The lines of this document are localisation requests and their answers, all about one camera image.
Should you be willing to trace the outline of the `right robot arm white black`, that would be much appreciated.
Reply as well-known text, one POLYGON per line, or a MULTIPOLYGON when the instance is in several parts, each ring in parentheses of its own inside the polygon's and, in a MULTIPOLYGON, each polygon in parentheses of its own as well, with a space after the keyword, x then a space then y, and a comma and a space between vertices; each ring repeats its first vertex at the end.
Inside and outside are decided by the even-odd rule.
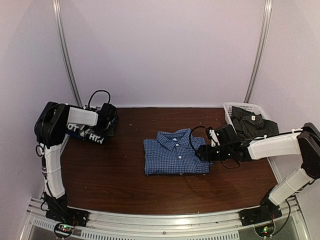
POLYGON ((271 189, 256 210, 259 220, 268 220, 285 200, 320 177, 320 132, 307 122, 302 128, 276 135, 241 138, 231 124, 206 129, 210 144, 193 147, 201 161, 251 162, 270 157, 301 156, 301 166, 271 189))

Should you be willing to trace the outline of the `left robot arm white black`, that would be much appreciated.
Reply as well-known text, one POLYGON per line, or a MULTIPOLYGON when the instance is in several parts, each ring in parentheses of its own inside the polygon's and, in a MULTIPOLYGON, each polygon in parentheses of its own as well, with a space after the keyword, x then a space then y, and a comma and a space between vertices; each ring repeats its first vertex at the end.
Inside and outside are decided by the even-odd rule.
POLYGON ((110 103, 104 103, 101 108, 81 108, 49 101, 36 121, 36 152, 41 157, 45 201, 61 222, 72 218, 61 173, 61 151, 68 126, 73 125, 73 133, 84 140, 103 142, 118 120, 117 113, 117 108, 110 103))

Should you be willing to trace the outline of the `white plastic laundry basket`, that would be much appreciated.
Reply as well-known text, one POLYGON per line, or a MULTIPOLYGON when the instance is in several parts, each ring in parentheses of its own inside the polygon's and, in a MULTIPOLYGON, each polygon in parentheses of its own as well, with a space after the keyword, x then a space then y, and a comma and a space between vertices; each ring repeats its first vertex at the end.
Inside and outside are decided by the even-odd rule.
POLYGON ((256 115, 261 115, 265 120, 270 119, 266 112, 259 105, 243 102, 224 102, 223 109, 225 111, 225 121, 227 124, 232 125, 231 116, 233 107, 241 108, 243 110, 255 113, 256 115))

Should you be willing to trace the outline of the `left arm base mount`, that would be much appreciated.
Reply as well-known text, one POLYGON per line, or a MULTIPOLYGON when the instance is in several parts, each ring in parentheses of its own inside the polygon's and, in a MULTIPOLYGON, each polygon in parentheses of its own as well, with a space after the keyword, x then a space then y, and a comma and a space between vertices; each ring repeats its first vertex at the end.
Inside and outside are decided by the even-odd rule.
POLYGON ((86 227, 89 218, 89 212, 75 208, 53 208, 49 207, 45 217, 59 223, 67 224, 70 226, 86 227))

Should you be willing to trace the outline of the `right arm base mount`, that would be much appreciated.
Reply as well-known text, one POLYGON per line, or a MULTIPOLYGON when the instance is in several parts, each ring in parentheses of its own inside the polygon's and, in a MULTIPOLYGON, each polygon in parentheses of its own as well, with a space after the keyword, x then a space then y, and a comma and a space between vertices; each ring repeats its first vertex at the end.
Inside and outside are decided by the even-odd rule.
POLYGON ((270 222, 273 218, 280 218, 281 216, 282 212, 278 208, 269 209, 262 206, 243 209, 239 212, 239 218, 243 227, 270 222))

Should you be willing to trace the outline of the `blue checked long sleeve shirt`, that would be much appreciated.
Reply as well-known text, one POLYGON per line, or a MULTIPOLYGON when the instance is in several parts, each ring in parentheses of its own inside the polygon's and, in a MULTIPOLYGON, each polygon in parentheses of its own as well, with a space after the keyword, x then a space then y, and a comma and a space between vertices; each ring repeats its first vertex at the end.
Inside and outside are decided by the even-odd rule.
POLYGON ((155 139, 143 141, 145 175, 208 174, 211 163, 196 157, 196 150, 205 143, 204 138, 192 136, 189 128, 159 131, 155 139))

